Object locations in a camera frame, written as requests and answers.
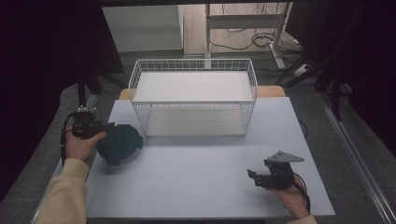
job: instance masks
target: sleeve cuff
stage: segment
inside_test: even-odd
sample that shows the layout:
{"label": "sleeve cuff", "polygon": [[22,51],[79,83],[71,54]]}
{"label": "sleeve cuff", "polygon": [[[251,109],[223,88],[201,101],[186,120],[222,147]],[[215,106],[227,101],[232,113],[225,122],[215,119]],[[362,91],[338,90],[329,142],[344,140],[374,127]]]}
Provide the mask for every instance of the sleeve cuff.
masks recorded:
{"label": "sleeve cuff", "polygon": [[299,220],[288,222],[288,224],[317,224],[317,221],[313,216],[309,216]]}
{"label": "sleeve cuff", "polygon": [[90,168],[88,165],[77,159],[67,159],[64,161],[64,168],[60,175],[69,175],[85,182]]}

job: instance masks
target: beige sleeve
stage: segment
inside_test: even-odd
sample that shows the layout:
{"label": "beige sleeve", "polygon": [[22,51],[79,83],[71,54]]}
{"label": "beige sleeve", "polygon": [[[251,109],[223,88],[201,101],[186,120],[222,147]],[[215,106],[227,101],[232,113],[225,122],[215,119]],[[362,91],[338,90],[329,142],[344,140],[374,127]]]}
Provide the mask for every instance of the beige sleeve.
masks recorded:
{"label": "beige sleeve", "polygon": [[89,171],[85,162],[67,159],[61,173],[49,182],[35,223],[86,223]]}
{"label": "beige sleeve", "polygon": [[303,219],[288,222],[288,224],[318,224],[318,223],[313,216],[309,216]]}

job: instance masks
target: aluminum rail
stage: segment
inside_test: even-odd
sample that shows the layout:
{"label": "aluminum rail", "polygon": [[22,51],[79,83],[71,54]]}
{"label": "aluminum rail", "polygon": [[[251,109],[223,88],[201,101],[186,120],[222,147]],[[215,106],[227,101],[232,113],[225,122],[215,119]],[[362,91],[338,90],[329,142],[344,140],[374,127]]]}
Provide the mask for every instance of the aluminum rail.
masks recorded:
{"label": "aluminum rail", "polygon": [[386,224],[396,223],[394,210],[390,207],[387,197],[371,174],[358,149],[353,144],[353,141],[349,137],[349,134],[347,133],[343,123],[338,121],[338,119],[332,113],[332,110],[330,109],[330,102],[326,93],[318,93],[318,98],[320,99],[322,107],[326,111],[326,114],[329,117],[335,132],[343,143],[348,157],[352,161],[352,164],[360,176],[361,182],[363,183],[364,187],[366,187],[370,197],[372,198],[379,215]]}

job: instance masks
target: white wire basket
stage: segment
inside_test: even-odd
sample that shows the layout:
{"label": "white wire basket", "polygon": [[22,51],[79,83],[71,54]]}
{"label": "white wire basket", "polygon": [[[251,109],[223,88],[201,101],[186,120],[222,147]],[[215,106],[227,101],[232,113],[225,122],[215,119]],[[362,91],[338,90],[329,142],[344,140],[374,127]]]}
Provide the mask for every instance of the white wire basket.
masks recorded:
{"label": "white wire basket", "polygon": [[139,60],[129,94],[145,136],[245,136],[257,79],[250,59]]}

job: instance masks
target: white shelf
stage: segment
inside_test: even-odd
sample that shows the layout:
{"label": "white shelf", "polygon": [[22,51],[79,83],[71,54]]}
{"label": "white shelf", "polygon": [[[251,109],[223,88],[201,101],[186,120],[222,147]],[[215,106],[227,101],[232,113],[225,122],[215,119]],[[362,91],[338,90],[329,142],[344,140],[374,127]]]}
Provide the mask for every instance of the white shelf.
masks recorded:
{"label": "white shelf", "polygon": [[134,103],[252,103],[247,71],[142,72]]}

